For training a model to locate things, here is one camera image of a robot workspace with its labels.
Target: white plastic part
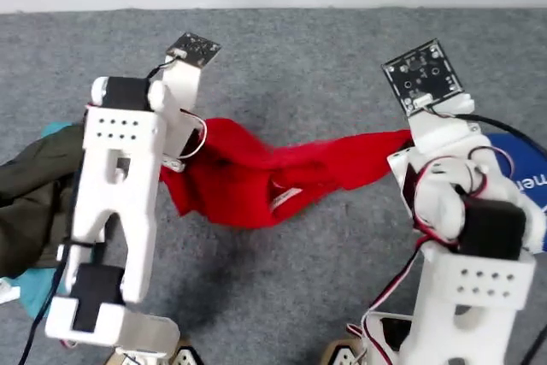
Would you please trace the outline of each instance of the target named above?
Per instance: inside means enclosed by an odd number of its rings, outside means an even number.
[[[156,244],[156,194],[166,123],[156,113],[91,107],[84,136],[84,164],[74,210],[74,240],[92,243],[113,213],[127,242],[122,295],[140,302],[150,282]],[[126,178],[116,181],[118,159],[128,158]],[[71,247],[66,275],[72,289],[79,263],[89,251]]]
[[[166,160],[176,159],[185,148],[194,128],[199,127],[199,123],[195,116],[180,111],[183,109],[180,102],[171,95],[163,81],[157,80],[150,85],[149,101],[151,108],[155,112],[162,113],[169,123],[163,154]]]
[[[173,60],[171,56],[165,62]],[[179,109],[192,110],[196,104],[197,87],[201,76],[201,69],[175,60],[163,69],[162,82],[169,89],[177,102]]]
[[[180,155],[196,127],[195,117],[180,109],[193,108],[200,73],[183,62],[169,65],[163,81],[154,81],[148,90],[153,112],[100,107],[106,77],[96,79],[91,88],[91,100],[98,107],[90,107],[87,113],[72,240],[96,242],[103,236],[107,219],[114,213],[119,215],[127,243],[121,282],[126,303],[142,301],[148,291],[156,245],[154,208],[160,166],[164,158]],[[126,165],[119,166],[120,159]],[[64,273],[68,291],[77,280],[79,265],[90,260],[89,248],[71,246]],[[103,303],[94,332],[83,333],[72,329],[78,303],[70,297],[53,298],[45,327],[48,336],[116,346],[120,352],[133,353],[142,365],[168,364],[179,342],[174,322],[134,313],[123,305]]]
[[[19,299],[21,296],[21,288],[19,286],[11,286],[7,280],[0,278],[0,304],[9,303]]]
[[[474,100],[466,93],[435,105],[439,113],[471,113]],[[427,153],[466,137],[469,133],[467,122],[453,118],[441,118],[421,111],[409,118],[412,139],[417,150]]]
[[[197,365],[197,361],[191,350],[181,349],[174,358],[172,365]]]
[[[103,97],[106,93],[106,82],[108,80],[108,77],[99,77],[95,79],[93,85],[91,86],[91,101],[96,106],[103,104]]]
[[[473,111],[470,98],[454,99],[436,105],[435,109],[439,113]],[[462,200],[453,195],[451,187],[469,185],[469,173],[463,171],[469,165],[468,154],[475,147],[491,143],[477,125],[454,118],[422,112],[413,115],[409,124],[415,147],[389,156],[391,170],[403,190],[408,167],[419,173],[433,159],[455,158],[439,159],[444,172],[425,173],[415,193],[415,210],[421,219],[444,236],[454,238],[458,227],[463,227],[465,214]],[[480,198],[510,202],[526,214],[525,249],[519,261],[506,261],[453,255],[438,244],[424,244],[425,262],[409,336],[398,356],[382,345],[396,365],[445,365],[456,358],[465,360],[466,365],[503,365],[516,313],[526,305],[536,265],[528,250],[542,250],[545,215],[501,174],[492,150],[475,151],[472,162],[487,178]],[[475,167],[470,168],[473,178],[474,170]],[[457,315],[456,308],[462,306],[470,309]],[[372,313],[367,324],[374,339],[385,342],[382,316],[385,315]],[[368,344],[368,349],[368,365],[385,365],[372,344]]]
[[[332,365],[356,365],[356,359],[357,358],[353,354],[353,351],[350,348],[344,347],[338,350],[336,356],[334,358],[331,358],[329,363],[331,363]]]
[[[453,256],[436,244],[425,244],[423,252],[413,323],[397,364],[463,358],[467,365],[502,365],[517,310],[530,290],[533,257],[525,251],[518,262]],[[471,308],[456,315],[458,305]]]
[[[179,328],[168,318],[135,313],[112,303],[101,305],[93,333],[74,331],[77,309],[77,299],[54,297],[45,325],[46,335],[86,344],[123,346],[127,351],[147,351],[146,356],[154,358],[169,358],[179,342]]]

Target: white label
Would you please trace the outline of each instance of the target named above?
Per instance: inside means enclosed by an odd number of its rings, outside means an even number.
[[[11,286],[8,281],[0,279],[0,303],[8,303],[19,299],[21,289],[19,286]]]
[[[302,188],[290,188],[289,190],[285,191],[283,194],[280,194],[276,198],[274,198],[272,203],[270,204],[270,208],[272,209],[272,211],[274,211],[282,203],[293,198],[297,194],[300,194],[301,192],[302,192]]]

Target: circuit board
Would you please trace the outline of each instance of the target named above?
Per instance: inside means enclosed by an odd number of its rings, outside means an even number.
[[[437,39],[383,64],[382,70],[408,117],[463,92]]]
[[[171,47],[167,54],[197,68],[203,68],[213,60],[221,46],[211,40],[186,32]]]

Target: black wire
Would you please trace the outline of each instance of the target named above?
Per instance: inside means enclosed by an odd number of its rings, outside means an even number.
[[[135,358],[130,357],[128,354],[123,354],[125,358],[127,358],[129,361],[135,363],[136,365],[142,365],[139,361],[137,361]]]
[[[520,138],[522,141],[528,143],[539,154],[541,154],[545,159],[547,159],[547,149],[545,149],[540,143],[538,143],[533,138],[529,137],[522,131],[517,130],[516,128],[510,126],[509,124],[505,124],[502,121],[494,120],[489,117],[484,117],[483,115],[455,115],[454,117],[456,117],[457,119],[466,120],[466,121],[481,121],[483,123],[490,124],[491,126],[504,130],[505,132],[510,132],[514,136]]]
[[[171,63],[173,63],[176,60],[176,57],[173,60],[170,60],[169,62],[165,62],[162,64],[158,64],[156,67],[154,67],[148,74],[146,74],[146,79],[150,80],[153,78],[156,74],[159,73],[160,70],[163,68],[166,68],[167,66],[170,66]]]
[[[533,361],[533,358],[538,354],[539,348],[545,340],[547,339],[547,325],[542,329],[536,339],[533,341],[532,346],[528,349],[528,352],[522,358],[521,365],[530,365]]]
[[[36,330],[38,329],[40,322],[45,317],[45,313],[51,305],[51,301],[53,300],[53,297],[55,296],[57,292],[57,288],[59,288],[59,284],[61,284],[62,275],[64,273],[65,267],[67,266],[68,254],[70,251],[69,243],[70,243],[70,238],[72,236],[72,225],[74,221],[74,208],[76,206],[76,198],[78,196],[79,178],[81,175],[82,165],[83,165],[83,159],[80,162],[76,170],[76,173],[74,173],[73,189],[72,189],[72,194],[70,196],[70,204],[69,204],[68,212],[67,212],[67,225],[66,225],[67,237],[65,238],[65,245],[62,248],[62,257],[61,257],[61,260],[59,261],[59,265],[57,265],[57,268],[55,272],[53,273],[53,278],[51,279],[50,291],[48,292],[48,295],[46,296],[44,302],[42,303],[42,306],[40,307],[40,311],[34,318],[34,321],[32,321],[31,329],[26,339],[25,348],[23,350],[23,353],[21,354],[21,359],[19,360],[19,365],[25,365],[28,355],[31,352],[32,343],[34,342],[34,337],[36,336]]]

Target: teal cloth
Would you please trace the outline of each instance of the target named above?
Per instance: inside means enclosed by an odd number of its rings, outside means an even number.
[[[71,124],[72,123],[66,121],[51,123],[42,131],[42,137],[58,132]],[[50,291],[54,272],[54,268],[30,268],[14,280],[6,278],[12,286],[19,286],[21,288],[21,304],[32,318],[36,318],[36,315],[40,311],[40,308]],[[66,292],[62,283],[59,285],[59,288],[57,288],[57,291],[61,293]]]

